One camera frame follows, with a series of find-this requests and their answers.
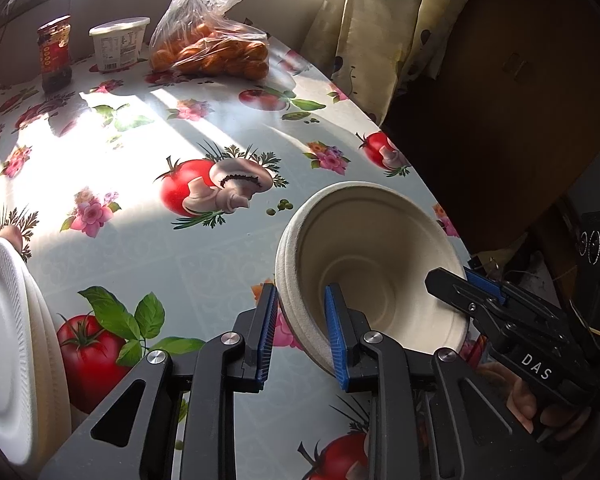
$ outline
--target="blue gripper pad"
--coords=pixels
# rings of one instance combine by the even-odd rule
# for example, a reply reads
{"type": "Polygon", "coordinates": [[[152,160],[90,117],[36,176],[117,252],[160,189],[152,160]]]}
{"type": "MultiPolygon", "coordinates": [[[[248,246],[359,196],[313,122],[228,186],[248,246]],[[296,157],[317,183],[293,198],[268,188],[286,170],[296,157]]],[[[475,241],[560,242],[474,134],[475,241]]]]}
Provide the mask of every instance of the blue gripper pad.
{"type": "Polygon", "coordinates": [[[473,272],[470,269],[464,268],[466,274],[466,280],[473,286],[481,288],[487,294],[491,294],[496,297],[501,305],[504,305],[507,299],[502,295],[500,286],[497,283],[493,283],[489,278],[481,276],[477,272],[473,272]]]}
{"type": "Polygon", "coordinates": [[[324,317],[329,331],[329,345],[333,357],[333,368],[340,387],[347,391],[349,387],[349,372],[347,370],[347,348],[342,335],[340,319],[336,311],[335,300],[331,289],[324,288],[324,317]]]}
{"type": "Polygon", "coordinates": [[[269,377],[271,364],[271,351],[273,349],[273,335],[276,331],[276,317],[278,316],[278,290],[273,287],[267,303],[267,313],[262,323],[262,332],[258,340],[258,370],[256,380],[264,384],[269,377]]]}

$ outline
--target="silver bolt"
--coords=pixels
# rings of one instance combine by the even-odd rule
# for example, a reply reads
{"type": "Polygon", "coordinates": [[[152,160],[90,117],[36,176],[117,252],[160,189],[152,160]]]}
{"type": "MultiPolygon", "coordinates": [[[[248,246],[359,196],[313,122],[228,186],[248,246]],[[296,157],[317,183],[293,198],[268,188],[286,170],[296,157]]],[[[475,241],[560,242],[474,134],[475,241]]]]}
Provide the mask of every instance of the silver bolt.
{"type": "Polygon", "coordinates": [[[455,361],[456,357],[458,357],[458,354],[456,354],[451,348],[441,348],[438,350],[438,359],[444,361],[445,363],[455,361]]]}
{"type": "Polygon", "coordinates": [[[153,350],[146,356],[146,360],[152,365],[160,364],[167,358],[167,354],[163,350],[153,350]]]}
{"type": "Polygon", "coordinates": [[[223,345],[235,345],[240,342],[240,334],[235,332],[225,332],[220,337],[223,345]]]}
{"type": "Polygon", "coordinates": [[[362,336],[362,339],[364,339],[367,343],[374,345],[382,341],[382,334],[376,332],[375,330],[369,330],[369,332],[362,336]]]}

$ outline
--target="plastic bag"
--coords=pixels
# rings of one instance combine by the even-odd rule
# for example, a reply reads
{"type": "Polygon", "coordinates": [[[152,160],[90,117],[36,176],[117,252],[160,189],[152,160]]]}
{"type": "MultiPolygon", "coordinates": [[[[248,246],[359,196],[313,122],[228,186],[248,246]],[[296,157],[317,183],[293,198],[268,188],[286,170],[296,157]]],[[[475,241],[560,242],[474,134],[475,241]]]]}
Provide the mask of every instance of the plastic bag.
{"type": "Polygon", "coordinates": [[[228,74],[262,79],[269,72],[267,35],[228,20],[241,0],[172,0],[151,37],[154,72],[228,74]]]}

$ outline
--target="beige curtain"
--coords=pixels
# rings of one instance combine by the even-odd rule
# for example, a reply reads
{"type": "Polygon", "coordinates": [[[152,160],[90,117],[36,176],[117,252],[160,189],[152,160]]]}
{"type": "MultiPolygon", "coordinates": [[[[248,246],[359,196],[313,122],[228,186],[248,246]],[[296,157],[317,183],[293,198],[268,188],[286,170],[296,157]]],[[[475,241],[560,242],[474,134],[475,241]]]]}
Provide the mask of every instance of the beige curtain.
{"type": "Polygon", "coordinates": [[[435,76],[466,0],[324,0],[301,54],[381,124],[398,88],[435,76]]]}

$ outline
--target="floral tablecloth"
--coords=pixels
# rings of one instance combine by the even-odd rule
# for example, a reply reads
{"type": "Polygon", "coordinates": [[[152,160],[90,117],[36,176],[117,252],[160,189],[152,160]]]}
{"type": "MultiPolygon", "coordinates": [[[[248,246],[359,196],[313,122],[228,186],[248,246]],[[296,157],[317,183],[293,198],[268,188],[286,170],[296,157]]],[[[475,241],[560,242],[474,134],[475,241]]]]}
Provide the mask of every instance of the floral tablecloth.
{"type": "MultiPolygon", "coordinates": [[[[22,257],[68,341],[77,420],[148,349],[199,348],[253,308],[294,209],[329,184],[365,180],[409,196],[467,260],[405,156],[274,38],[257,84],[153,74],[145,60],[103,75],[94,63],[76,62],[71,85],[50,96],[40,78],[0,86],[0,229],[21,231],[22,257]]],[[[366,400],[340,393],[280,313],[274,344],[264,391],[235,398],[238,478],[344,479],[366,463],[366,400]]]]}

